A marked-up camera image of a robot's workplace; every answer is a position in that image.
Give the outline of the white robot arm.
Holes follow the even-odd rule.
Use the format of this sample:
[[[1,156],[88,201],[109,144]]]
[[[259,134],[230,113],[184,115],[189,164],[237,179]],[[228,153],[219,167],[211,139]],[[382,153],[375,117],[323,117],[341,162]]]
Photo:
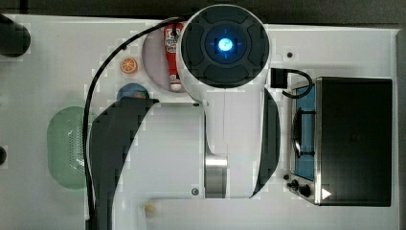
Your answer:
[[[122,97],[93,123],[92,230],[147,230],[147,203],[158,199],[252,197],[276,168],[280,121],[265,87],[264,25],[221,4],[197,12],[178,34],[187,103]]]

